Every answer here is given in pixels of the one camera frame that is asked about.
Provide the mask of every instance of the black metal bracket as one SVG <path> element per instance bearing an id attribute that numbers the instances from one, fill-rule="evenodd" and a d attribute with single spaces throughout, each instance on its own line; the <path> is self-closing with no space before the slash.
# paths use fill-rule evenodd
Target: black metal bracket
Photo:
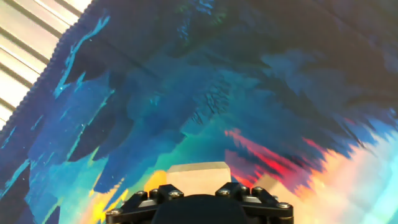
<path id="1" fill-rule="evenodd" d="M 262 187 L 249 189 L 239 183 L 228 182 L 215 192 L 215 197 L 225 197 L 237 201 L 248 217 L 260 217 L 263 224 L 293 224 L 293 206 L 278 202 Z M 184 198 L 182 191 L 171 184 L 161 185 L 149 192 L 139 191 L 127 200 L 121 208 L 106 213 L 106 223 L 140 223 L 153 219 L 159 207 L 171 200 Z M 143 202 L 151 201 L 148 206 Z"/>

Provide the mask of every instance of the wooden block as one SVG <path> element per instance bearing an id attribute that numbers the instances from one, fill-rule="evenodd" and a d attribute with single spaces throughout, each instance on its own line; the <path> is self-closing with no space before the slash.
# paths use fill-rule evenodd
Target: wooden block
<path id="1" fill-rule="evenodd" d="M 225 183 L 231 182 L 231 171 L 225 162 L 202 162 L 172 166 L 167 171 L 167 183 L 185 196 L 214 195 Z"/>

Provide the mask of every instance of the black mount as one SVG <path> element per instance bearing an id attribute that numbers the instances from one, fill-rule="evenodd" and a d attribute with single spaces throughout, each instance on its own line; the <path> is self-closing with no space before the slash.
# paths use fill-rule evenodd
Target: black mount
<path id="1" fill-rule="evenodd" d="M 108 224 L 294 224 L 293 206 L 262 187 L 228 182 L 212 195 L 191 195 L 171 184 L 139 191 L 106 213 Z"/>

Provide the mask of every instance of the abstract painting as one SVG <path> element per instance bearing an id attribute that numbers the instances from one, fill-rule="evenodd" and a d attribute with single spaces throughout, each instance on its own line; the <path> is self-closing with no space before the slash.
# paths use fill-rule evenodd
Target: abstract painting
<path id="1" fill-rule="evenodd" d="M 104 223 L 175 164 L 398 222 L 398 3 L 94 0 L 0 133 L 0 220 Z"/>

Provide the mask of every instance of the painted mural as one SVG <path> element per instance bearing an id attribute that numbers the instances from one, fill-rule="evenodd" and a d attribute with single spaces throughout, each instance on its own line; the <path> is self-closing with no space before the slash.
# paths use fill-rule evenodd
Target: painted mural
<path id="1" fill-rule="evenodd" d="M 175 164 L 398 223 L 398 4 L 95 0 L 0 133 L 0 220 L 100 224 Z"/>

